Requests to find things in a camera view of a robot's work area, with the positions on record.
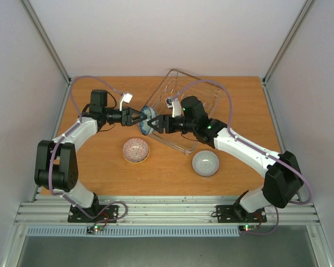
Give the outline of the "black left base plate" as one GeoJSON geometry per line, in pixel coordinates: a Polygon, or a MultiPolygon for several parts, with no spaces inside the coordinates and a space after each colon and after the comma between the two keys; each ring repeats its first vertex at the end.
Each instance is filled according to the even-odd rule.
{"type": "Polygon", "coordinates": [[[95,207],[92,206],[90,208],[83,209],[83,211],[88,214],[87,216],[79,208],[71,206],[68,212],[67,221],[69,223],[95,223],[100,220],[108,220],[109,223],[115,223],[119,214],[119,207],[117,205],[111,205],[98,215],[103,207],[103,205],[97,205],[95,207]]]}

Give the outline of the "right aluminium corner post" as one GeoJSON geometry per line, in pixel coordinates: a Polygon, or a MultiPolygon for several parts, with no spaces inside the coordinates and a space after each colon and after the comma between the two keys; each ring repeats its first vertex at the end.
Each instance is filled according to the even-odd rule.
{"type": "Polygon", "coordinates": [[[303,5],[301,6],[301,9],[299,10],[298,14],[296,15],[296,18],[294,19],[294,21],[292,23],[290,29],[288,30],[280,48],[278,49],[272,63],[270,64],[266,74],[261,79],[262,85],[264,85],[264,86],[268,85],[269,80],[271,79],[271,77],[274,74],[276,68],[278,67],[282,58],[286,54],[290,45],[292,44],[294,38],[296,37],[299,29],[303,25],[306,17],[308,16],[308,14],[311,11],[311,8],[313,7],[315,2],[316,2],[315,0],[304,1],[303,5]]]}

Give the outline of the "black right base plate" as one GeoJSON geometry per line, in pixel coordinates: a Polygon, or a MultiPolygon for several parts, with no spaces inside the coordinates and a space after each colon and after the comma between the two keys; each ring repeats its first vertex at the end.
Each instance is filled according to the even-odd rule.
{"type": "Polygon", "coordinates": [[[218,223],[266,223],[267,216],[264,208],[256,210],[254,213],[242,215],[239,218],[234,211],[233,205],[217,205],[214,215],[218,223]]]}

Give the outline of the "green circuit board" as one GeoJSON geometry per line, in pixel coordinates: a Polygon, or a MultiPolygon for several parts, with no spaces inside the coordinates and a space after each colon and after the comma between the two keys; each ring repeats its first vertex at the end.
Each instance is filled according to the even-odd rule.
{"type": "Polygon", "coordinates": [[[251,232],[251,231],[256,231],[258,230],[259,226],[258,225],[249,225],[249,224],[245,224],[245,225],[240,225],[239,226],[239,230],[241,232],[251,232]]]}
{"type": "Polygon", "coordinates": [[[104,228],[103,225],[88,226],[86,228],[86,234],[96,234],[97,232],[103,231],[104,228]]]}

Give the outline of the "pink patterned bowl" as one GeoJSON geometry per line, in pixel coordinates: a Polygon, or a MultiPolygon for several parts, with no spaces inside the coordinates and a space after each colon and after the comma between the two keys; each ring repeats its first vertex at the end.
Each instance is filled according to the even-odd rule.
{"type": "Polygon", "coordinates": [[[145,161],[150,153],[149,145],[140,138],[127,140],[122,147],[124,159],[130,163],[138,164],[145,161]]]}

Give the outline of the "left aluminium corner post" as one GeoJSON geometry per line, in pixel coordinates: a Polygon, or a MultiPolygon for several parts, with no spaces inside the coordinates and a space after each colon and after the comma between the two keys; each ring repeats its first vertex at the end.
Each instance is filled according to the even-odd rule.
{"type": "Polygon", "coordinates": [[[24,10],[26,11],[29,19],[31,20],[34,28],[36,29],[38,35],[40,36],[43,44],[45,45],[46,49],[48,50],[50,56],[52,57],[55,65],[57,66],[58,70],[60,71],[63,79],[69,85],[71,82],[71,77],[69,76],[66,68],[64,67],[56,49],[54,48],[53,43],[51,42],[38,14],[36,13],[31,1],[29,0],[20,0],[19,1],[24,10]]]}

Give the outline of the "right green circuit board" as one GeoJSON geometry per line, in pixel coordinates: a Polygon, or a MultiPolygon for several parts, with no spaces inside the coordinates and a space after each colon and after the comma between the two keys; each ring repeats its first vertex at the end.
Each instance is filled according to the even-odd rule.
{"type": "Polygon", "coordinates": [[[251,232],[251,231],[256,231],[258,230],[259,226],[258,225],[249,225],[249,224],[245,224],[245,225],[240,225],[239,226],[239,230],[241,232],[251,232]]]}

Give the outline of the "chrome wire dish rack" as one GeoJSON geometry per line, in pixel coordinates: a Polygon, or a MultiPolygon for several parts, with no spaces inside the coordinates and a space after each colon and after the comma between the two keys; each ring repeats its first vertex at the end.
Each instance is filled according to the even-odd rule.
{"type": "MultiPolygon", "coordinates": [[[[187,85],[199,80],[198,77],[177,69],[171,69],[163,78],[158,87],[151,93],[146,105],[153,108],[158,115],[172,114],[172,110],[167,107],[166,99],[175,96],[187,85]]],[[[203,104],[204,110],[209,117],[212,117],[221,99],[223,90],[212,83],[198,83],[187,88],[178,96],[178,100],[195,96],[203,104]]],[[[153,132],[149,134],[154,140],[164,145],[170,146],[185,155],[189,155],[197,146],[197,140],[192,133],[182,135],[180,132],[171,134],[160,134],[153,132]]]]}

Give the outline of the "grey patterned bowl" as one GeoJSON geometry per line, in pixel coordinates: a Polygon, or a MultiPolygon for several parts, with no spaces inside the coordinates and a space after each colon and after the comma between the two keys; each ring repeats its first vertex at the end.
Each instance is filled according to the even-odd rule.
{"type": "Polygon", "coordinates": [[[219,169],[219,158],[211,151],[203,150],[196,153],[191,162],[193,170],[200,176],[213,176],[219,169]]]}

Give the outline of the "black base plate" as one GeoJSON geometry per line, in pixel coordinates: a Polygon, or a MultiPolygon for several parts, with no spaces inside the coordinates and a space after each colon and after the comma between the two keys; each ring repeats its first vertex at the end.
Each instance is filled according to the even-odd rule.
{"type": "Polygon", "coordinates": [[[264,208],[256,210],[254,213],[242,215],[239,218],[234,211],[233,205],[217,205],[214,215],[218,223],[266,223],[267,216],[264,208]]]}
{"type": "Polygon", "coordinates": [[[95,223],[100,220],[108,220],[109,223],[115,223],[119,214],[119,207],[117,205],[111,205],[98,215],[103,207],[103,205],[97,205],[95,207],[92,206],[90,208],[83,209],[83,211],[88,214],[87,216],[79,208],[71,206],[68,212],[67,221],[69,223],[95,223]]]}

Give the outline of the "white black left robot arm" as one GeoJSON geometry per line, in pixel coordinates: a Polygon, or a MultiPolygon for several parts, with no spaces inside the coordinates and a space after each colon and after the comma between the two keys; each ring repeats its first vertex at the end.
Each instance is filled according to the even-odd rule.
{"type": "Polygon", "coordinates": [[[115,107],[108,107],[108,96],[106,90],[93,90],[81,117],[67,131],[37,145],[36,185],[46,188],[52,195],[65,198],[87,221],[96,221],[101,208],[97,195],[78,179],[77,151],[106,124],[133,126],[147,118],[140,111],[122,105],[131,100],[131,94],[123,94],[121,100],[115,102],[115,107]]]}

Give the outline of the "left green circuit board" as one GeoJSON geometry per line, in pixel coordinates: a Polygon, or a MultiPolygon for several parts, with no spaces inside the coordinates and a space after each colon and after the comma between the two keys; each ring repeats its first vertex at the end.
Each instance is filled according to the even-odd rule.
{"type": "Polygon", "coordinates": [[[103,231],[104,228],[103,225],[88,226],[86,228],[86,234],[96,234],[97,232],[103,231]]]}

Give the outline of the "blue floral white bowl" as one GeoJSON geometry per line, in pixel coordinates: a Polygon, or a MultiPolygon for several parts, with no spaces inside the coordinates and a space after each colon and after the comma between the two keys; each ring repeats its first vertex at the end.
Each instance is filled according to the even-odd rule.
{"type": "Polygon", "coordinates": [[[146,116],[146,119],[140,122],[140,131],[143,135],[147,136],[153,133],[154,129],[148,125],[148,122],[157,116],[156,111],[150,106],[144,106],[141,109],[141,113],[146,116]]]}

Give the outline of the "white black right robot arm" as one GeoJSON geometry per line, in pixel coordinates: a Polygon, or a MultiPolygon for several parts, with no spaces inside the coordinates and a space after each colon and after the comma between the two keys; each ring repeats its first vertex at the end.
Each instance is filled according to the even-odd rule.
{"type": "Polygon", "coordinates": [[[228,124],[208,117],[202,102],[195,96],[169,103],[173,110],[169,115],[158,115],[151,107],[143,107],[141,111],[146,120],[141,122],[140,128],[144,135],[192,133],[200,143],[234,156],[264,178],[263,186],[246,191],[233,204],[237,221],[248,220],[261,208],[284,208],[291,203],[304,184],[293,153],[279,154],[249,141],[228,124]]]}

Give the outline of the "aluminium rail frame front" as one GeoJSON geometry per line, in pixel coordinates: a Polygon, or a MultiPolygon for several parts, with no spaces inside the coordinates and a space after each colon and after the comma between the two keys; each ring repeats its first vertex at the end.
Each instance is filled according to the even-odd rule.
{"type": "MultiPolygon", "coordinates": [[[[128,206],[127,215],[118,220],[120,225],[216,225],[211,216],[218,205],[234,203],[236,196],[100,196],[100,203],[107,205],[122,201],[128,206]]],[[[70,203],[65,199],[48,195],[36,195],[33,202],[19,205],[15,224],[66,225],[70,203]]],[[[275,211],[265,208],[267,222],[280,225],[319,225],[314,204],[289,204],[275,211]]]]}

